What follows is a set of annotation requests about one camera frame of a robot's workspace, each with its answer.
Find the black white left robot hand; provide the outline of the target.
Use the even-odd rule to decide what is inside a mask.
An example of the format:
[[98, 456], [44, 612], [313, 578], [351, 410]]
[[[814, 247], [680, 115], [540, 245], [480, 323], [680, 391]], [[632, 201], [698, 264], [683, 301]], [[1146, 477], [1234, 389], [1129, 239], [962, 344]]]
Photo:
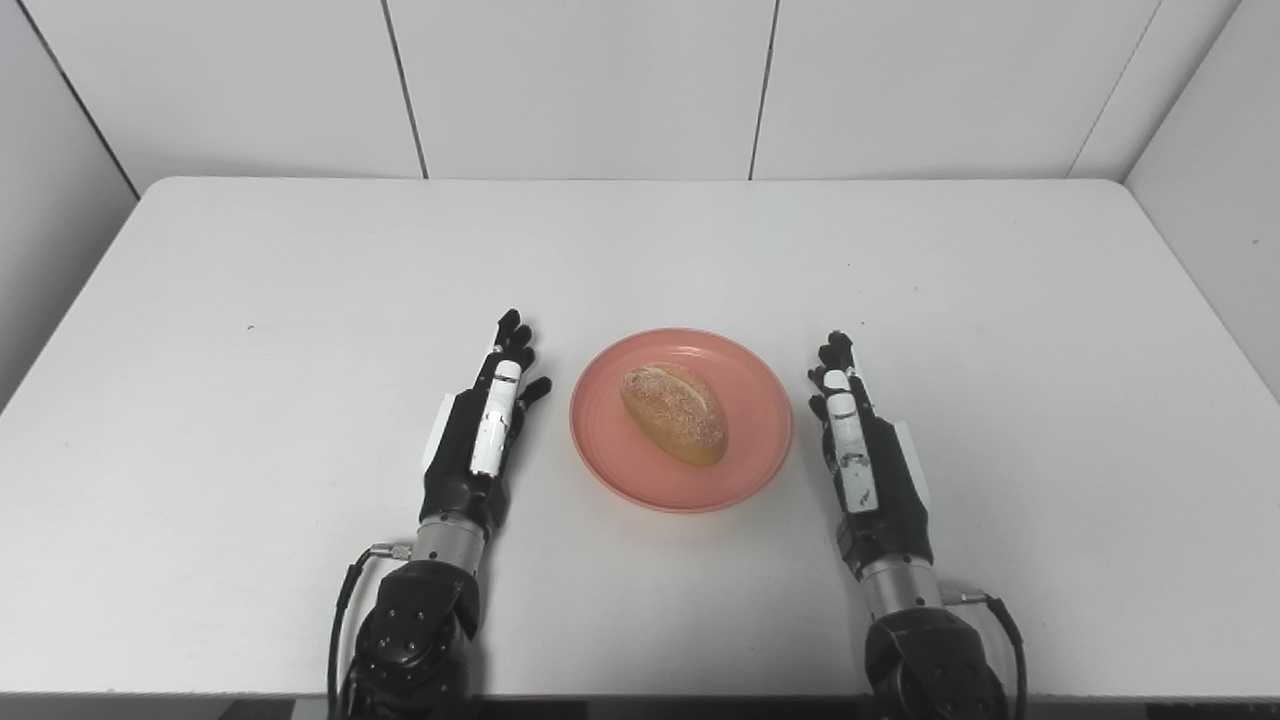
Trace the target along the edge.
[[530, 407], [552, 389], [550, 378], [526, 378], [536, 360], [532, 329], [508, 310], [495, 325], [475, 382], [447, 395], [428, 438], [419, 520], [463, 519], [485, 541], [506, 521], [509, 456]]

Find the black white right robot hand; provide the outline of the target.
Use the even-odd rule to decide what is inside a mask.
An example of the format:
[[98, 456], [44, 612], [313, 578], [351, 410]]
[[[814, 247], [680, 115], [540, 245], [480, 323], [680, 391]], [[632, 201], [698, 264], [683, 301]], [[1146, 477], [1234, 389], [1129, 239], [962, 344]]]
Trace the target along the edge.
[[809, 407], [820, 423], [822, 454], [841, 519], [837, 546], [856, 580], [884, 562], [932, 564], [928, 511], [893, 423], [878, 415], [841, 331], [818, 348], [808, 377]]

